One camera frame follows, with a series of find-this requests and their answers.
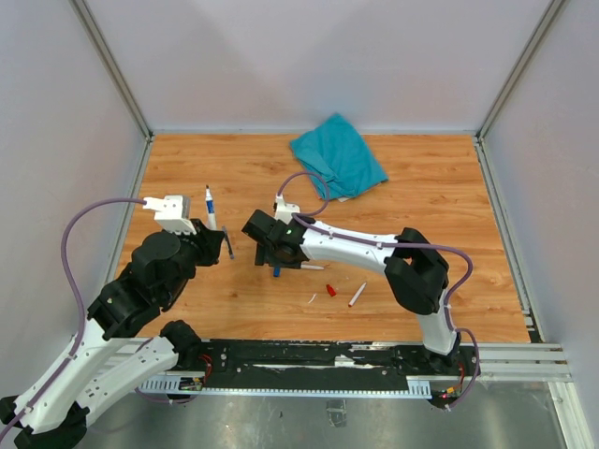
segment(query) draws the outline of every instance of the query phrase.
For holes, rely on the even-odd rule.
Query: white marker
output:
[[[319,267],[318,265],[306,265],[306,264],[301,264],[301,267],[303,269],[325,269],[324,267]]]
[[[366,288],[366,283],[363,283],[362,286],[357,290],[354,297],[352,297],[352,300],[349,301],[349,304],[347,304],[349,307],[352,307],[354,304],[356,304],[356,301],[358,300],[359,296],[362,294],[362,292],[364,291],[365,288]]]
[[[206,184],[206,210],[208,211],[208,228],[212,231],[216,230],[216,214],[214,213],[214,201],[210,193],[210,187]]]

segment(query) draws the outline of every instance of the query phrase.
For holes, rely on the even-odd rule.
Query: teal cloth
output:
[[[291,150],[306,170],[324,178],[331,199],[353,198],[388,180],[362,136],[340,114],[330,116],[315,130],[292,140]],[[325,187],[316,178],[310,179],[324,199]]]

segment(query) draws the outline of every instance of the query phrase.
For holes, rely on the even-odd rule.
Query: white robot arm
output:
[[[163,230],[148,236],[119,277],[102,288],[88,308],[76,353],[70,355],[71,341],[29,390],[0,399],[0,420],[22,428],[15,439],[19,449],[75,447],[87,427],[125,394],[156,373],[197,359],[200,338],[185,323],[173,322],[124,362],[97,374],[129,339],[172,307],[196,267],[218,263],[225,234],[189,219],[188,197],[144,201]]]
[[[438,252],[417,248],[429,244],[418,231],[405,228],[400,235],[371,235],[305,216],[302,225],[292,215],[300,208],[281,195],[274,208],[274,217],[256,210],[243,229],[257,243],[257,265],[299,268],[308,260],[329,260],[384,275],[398,303],[416,314],[424,346],[441,357],[457,352],[459,336],[445,304],[448,264]],[[403,248],[404,243],[415,248]]]

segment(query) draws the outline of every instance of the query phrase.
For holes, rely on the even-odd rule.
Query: wooden table surface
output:
[[[299,340],[421,340],[416,317],[395,301],[387,279],[359,268],[320,263],[321,271],[255,267],[256,246],[241,232],[255,209],[272,211],[274,194],[300,171],[289,135],[158,136],[140,197],[184,194],[192,215],[206,223],[205,185],[214,197],[218,225],[229,231],[235,259],[226,245],[220,263],[199,268],[177,304],[148,324],[141,336],[156,335],[171,320],[183,319],[200,337]],[[489,205],[472,141],[466,136],[366,136],[389,182],[344,203],[331,201],[319,216],[326,223],[372,234],[399,234],[414,227],[433,243],[455,246],[474,260],[472,278],[453,296],[458,326],[480,341],[529,341],[524,318]],[[305,178],[295,179],[285,199],[303,211],[321,201]],[[137,206],[121,267],[143,239],[159,230],[153,213]],[[449,278],[465,262],[445,253]],[[363,282],[356,306],[347,302]],[[330,297],[325,285],[338,295]],[[317,293],[316,299],[308,301]]]

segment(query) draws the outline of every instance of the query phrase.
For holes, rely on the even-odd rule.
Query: marker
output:
[[[365,288],[366,288],[366,283],[363,283],[362,286],[357,290],[354,297],[352,297],[352,300],[349,301],[349,304],[347,304],[349,307],[352,307],[354,304],[356,304],[356,301],[358,300],[359,296],[362,294],[362,292],[364,291]]]
[[[301,267],[303,269],[325,269],[324,267],[319,267],[318,265],[306,265],[306,264],[301,264]]]
[[[235,258],[235,254],[233,253],[233,245],[231,245],[231,240],[228,237],[228,232],[226,231],[226,227],[223,226],[223,232],[225,233],[225,241],[226,241],[226,246],[228,247],[228,256],[231,259]]]
[[[208,228],[216,230],[216,214],[214,213],[214,200],[210,193],[210,187],[206,184],[206,210],[208,211]]]

